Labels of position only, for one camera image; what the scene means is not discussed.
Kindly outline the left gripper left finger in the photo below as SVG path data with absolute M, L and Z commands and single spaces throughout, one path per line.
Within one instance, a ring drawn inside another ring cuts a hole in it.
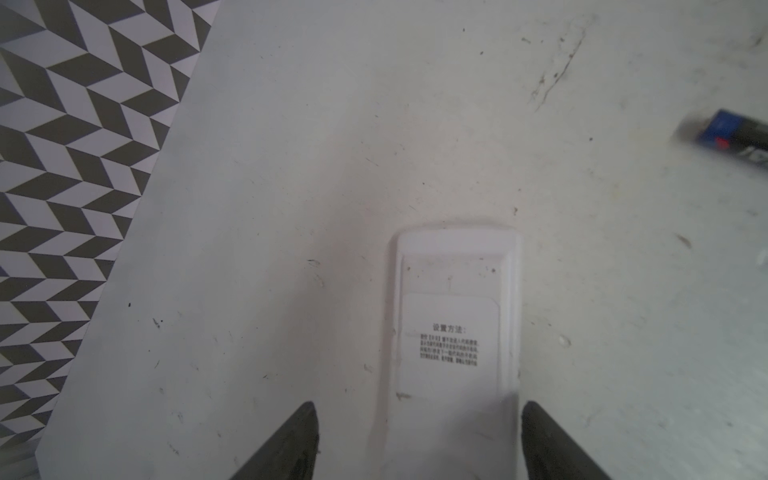
M 304 402 L 231 477 L 232 480 L 310 480 L 319 450 L 315 405 Z

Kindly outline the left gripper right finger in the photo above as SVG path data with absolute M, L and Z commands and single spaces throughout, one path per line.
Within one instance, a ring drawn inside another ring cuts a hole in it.
M 535 401 L 521 415 L 522 451 L 531 480 L 610 480 L 606 472 Z

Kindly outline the white remote control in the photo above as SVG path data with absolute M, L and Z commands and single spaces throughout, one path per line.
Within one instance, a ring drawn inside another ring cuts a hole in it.
M 515 477 L 521 266 L 508 227 L 397 237 L 381 478 Z

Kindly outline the black blue AAA battery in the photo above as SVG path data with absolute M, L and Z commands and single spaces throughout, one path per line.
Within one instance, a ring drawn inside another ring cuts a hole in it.
M 687 116 L 675 130 L 674 138 L 724 158 L 767 169 L 766 120 L 719 109 L 709 116 Z

